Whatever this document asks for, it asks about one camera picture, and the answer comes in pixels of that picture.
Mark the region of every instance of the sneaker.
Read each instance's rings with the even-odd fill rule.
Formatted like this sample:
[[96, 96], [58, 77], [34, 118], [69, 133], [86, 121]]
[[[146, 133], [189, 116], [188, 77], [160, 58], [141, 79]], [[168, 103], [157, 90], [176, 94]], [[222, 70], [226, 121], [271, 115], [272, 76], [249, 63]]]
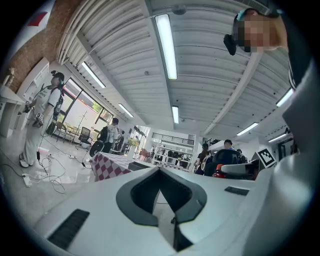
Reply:
[[20, 160], [20, 165], [21, 165], [23, 168], [28, 168], [28, 167], [29, 167], [29, 164], [28, 164], [25, 160]]

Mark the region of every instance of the red object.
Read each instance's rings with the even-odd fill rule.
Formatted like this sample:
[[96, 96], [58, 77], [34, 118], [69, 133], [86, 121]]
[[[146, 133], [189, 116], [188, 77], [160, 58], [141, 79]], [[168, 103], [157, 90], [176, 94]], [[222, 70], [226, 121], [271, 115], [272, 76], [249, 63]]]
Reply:
[[223, 173], [221, 173], [220, 171], [217, 171], [216, 173], [214, 173], [212, 175], [212, 177], [215, 177], [215, 178], [226, 178], [226, 176]]
[[39, 13], [36, 13], [31, 21], [29, 22], [28, 24], [28, 27], [38, 27], [40, 22], [43, 20], [43, 18], [46, 16], [48, 12], [44, 11], [44, 12], [39, 12]]
[[224, 164], [221, 164], [221, 163], [218, 164], [218, 165], [216, 166], [216, 170], [217, 170], [217, 171], [220, 171], [222, 166], [224, 166]]

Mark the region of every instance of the man in white shirt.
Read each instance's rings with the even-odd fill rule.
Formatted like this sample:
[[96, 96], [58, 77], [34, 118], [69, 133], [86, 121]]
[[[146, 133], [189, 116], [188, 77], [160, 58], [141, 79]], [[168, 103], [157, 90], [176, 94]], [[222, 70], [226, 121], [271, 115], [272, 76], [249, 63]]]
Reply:
[[104, 148], [103, 148], [104, 153], [109, 153], [112, 144], [118, 138], [118, 129], [117, 129], [118, 123], [119, 123], [118, 118], [113, 118], [112, 123], [107, 125], [107, 127], [108, 127], [108, 140], [104, 144]]

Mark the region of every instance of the sign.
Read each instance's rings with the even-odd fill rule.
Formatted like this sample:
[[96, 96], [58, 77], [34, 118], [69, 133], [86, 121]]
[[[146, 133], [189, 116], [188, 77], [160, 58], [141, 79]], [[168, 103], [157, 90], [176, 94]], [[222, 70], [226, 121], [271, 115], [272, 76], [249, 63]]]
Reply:
[[261, 163], [264, 165], [265, 168], [269, 168], [276, 163], [276, 159], [266, 148], [254, 153], [252, 159], [258, 158], [260, 159]]

